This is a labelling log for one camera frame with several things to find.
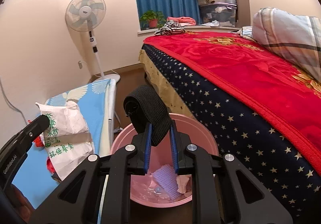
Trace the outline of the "black elastic band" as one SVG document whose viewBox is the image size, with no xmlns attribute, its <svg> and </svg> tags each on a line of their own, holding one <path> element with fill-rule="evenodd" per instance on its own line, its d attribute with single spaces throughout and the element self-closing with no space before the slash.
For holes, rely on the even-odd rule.
<svg viewBox="0 0 321 224">
<path fill-rule="evenodd" d="M 151 145 L 158 146 L 169 132 L 172 119 L 154 88 L 139 86 L 126 96 L 123 107 L 138 134 L 145 132 L 146 125 L 151 124 Z"/>
</svg>

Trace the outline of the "white paper takeout bag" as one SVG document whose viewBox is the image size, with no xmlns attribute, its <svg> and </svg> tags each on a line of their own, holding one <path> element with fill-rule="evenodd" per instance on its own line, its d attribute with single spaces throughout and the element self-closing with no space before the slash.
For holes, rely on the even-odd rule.
<svg viewBox="0 0 321 224">
<path fill-rule="evenodd" d="M 87 156 L 95 153 L 87 122 L 74 101 L 67 101 L 64 106 L 40 103 L 36 106 L 50 120 L 41 139 L 56 174 L 64 180 Z"/>
</svg>

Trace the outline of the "purple foam trash piece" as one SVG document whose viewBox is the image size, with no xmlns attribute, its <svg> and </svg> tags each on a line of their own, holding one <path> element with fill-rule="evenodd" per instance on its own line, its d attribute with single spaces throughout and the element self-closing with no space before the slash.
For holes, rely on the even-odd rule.
<svg viewBox="0 0 321 224">
<path fill-rule="evenodd" d="M 154 180 L 163 188 L 171 200 L 178 199 L 181 194 L 177 191 L 178 185 L 174 168 L 168 164 L 163 165 L 152 173 Z"/>
</svg>

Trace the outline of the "pink plastic trash bin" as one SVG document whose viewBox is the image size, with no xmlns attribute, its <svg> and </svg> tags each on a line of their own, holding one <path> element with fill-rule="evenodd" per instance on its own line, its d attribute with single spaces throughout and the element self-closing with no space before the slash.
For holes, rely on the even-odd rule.
<svg viewBox="0 0 321 224">
<path fill-rule="evenodd" d="M 177 113 L 171 113 L 170 117 L 175 120 L 177 130 L 188 134 L 192 143 L 201 146 L 210 154 L 216 156 L 219 154 L 218 145 L 216 144 L 214 136 L 203 124 Z M 159 195 L 155 193 L 154 190 L 158 186 L 158 183 L 153 181 L 151 174 L 163 165 L 172 165 L 169 135 L 167 135 L 158 146 L 151 148 L 148 174 L 144 176 L 133 175 L 131 177 L 130 199 L 132 201 L 148 207 L 170 208 L 180 206 L 192 200 L 191 181 L 188 183 L 188 191 L 175 200 L 169 199 L 169 196 L 165 192 Z"/>
</svg>

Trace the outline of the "white crumpled paper in bin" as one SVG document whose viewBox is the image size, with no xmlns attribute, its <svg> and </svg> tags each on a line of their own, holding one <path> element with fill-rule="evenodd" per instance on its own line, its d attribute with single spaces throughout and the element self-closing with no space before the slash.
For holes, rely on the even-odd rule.
<svg viewBox="0 0 321 224">
<path fill-rule="evenodd" d="M 176 177 L 177 183 L 177 192 L 180 194 L 184 194 L 187 192 L 187 186 L 190 181 L 191 175 L 178 175 Z"/>
</svg>

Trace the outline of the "red floral blanket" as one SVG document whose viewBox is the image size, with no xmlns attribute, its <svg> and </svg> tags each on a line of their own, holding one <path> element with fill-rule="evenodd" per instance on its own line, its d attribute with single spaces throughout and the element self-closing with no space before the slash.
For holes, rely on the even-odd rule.
<svg viewBox="0 0 321 224">
<path fill-rule="evenodd" d="M 222 102 L 212 91 L 230 94 L 298 149 L 295 160 L 320 168 L 320 84 L 306 72 L 235 33 L 156 35 L 143 44 L 169 81 L 191 87 L 214 109 Z"/>
</svg>

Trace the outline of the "striped cloth on sill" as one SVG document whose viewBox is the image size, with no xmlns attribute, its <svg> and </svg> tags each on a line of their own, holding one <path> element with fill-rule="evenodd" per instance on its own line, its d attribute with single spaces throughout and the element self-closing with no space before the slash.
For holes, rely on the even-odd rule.
<svg viewBox="0 0 321 224">
<path fill-rule="evenodd" d="M 186 30 L 181 26 L 180 23 L 170 20 L 167 21 L 162 27 L 160 27 L 154 34 L 159 35 L 176 35 L 183 34 Z"/>
</svg>

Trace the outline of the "navy star bed sheet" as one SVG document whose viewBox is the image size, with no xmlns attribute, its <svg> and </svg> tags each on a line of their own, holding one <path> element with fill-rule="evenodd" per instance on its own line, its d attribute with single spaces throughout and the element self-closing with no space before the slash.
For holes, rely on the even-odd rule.
<svg viewBox="0 0 321 224">
<path fill-rule="evenodd" d="M 147 56 L 212 133 L 290 212 L 294 223 L 320 223 L 320 175 L 299 150 L 251 108 L 151 45 Z"/>
</svg>

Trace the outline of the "pink folded clothes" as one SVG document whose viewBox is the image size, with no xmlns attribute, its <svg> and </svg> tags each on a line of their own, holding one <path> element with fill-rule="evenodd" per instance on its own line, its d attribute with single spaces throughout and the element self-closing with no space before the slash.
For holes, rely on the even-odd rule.
<svg viewBox="0 0 321 224">
<path fill-rule="evenodd" d="M 181 26 L 195 26 L 196 20 L 194 20 L 192 17 L 167 17 L 167 21 L 174 21 L 179 23 Z"/>
</svg>

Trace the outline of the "potted green plant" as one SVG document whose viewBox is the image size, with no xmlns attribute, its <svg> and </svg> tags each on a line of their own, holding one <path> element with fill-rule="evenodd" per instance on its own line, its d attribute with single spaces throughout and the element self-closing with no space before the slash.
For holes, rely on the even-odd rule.
<svg viewBox="0 0 321 224">
<path fill-rule="evenodd" d="M 165 17 L 161 11 L 148 10 L 140 17 L 140 23 L 146 24 L 149 29 L 159 28 L 165 24 Z"/>
</svg>

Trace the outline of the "clear plastic storage box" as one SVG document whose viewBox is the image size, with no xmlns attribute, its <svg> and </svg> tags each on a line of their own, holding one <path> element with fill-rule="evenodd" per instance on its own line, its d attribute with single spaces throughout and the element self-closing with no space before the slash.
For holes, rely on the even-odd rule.
<svg viewBox="0 0 321 224">
<path fill-rule="evenodd" d="M 216 2 L 199 6 L 203 23 L 218 21 L 220 26 L 235 27 L 237 5 Z"/>
</svg>

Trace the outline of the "plaid pillow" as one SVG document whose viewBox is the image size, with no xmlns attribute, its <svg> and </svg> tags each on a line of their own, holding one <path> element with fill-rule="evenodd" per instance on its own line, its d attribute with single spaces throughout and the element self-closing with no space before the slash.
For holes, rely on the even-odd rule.
<svg viewBox="0 0 321 224">
<path fill-rule="evenodd" d="M 320 18 L 263 8 L 254 15 L 252 36 L 320 81 Z"/>
</svg>

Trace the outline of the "white standing fan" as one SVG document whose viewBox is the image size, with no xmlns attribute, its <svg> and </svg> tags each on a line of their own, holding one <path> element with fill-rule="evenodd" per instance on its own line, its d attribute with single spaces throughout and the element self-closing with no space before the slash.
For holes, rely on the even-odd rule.
<svg viewBox="0 0 321 224">
<path fill-rule="evenodd" d="M 95 81 L 112 79 L 119 82 L 120 75 L 116 72 L 105 75 L 102 69 L 97 48 L 97 41 L 93 30 L 103 21 L 106 14 L 104 0 L 72 0 L 65 12 L 66 24 L 74 31 L 86 32 L 89 35 L 90 46 L 97 61 L 100 77 Z"/>
</svg>

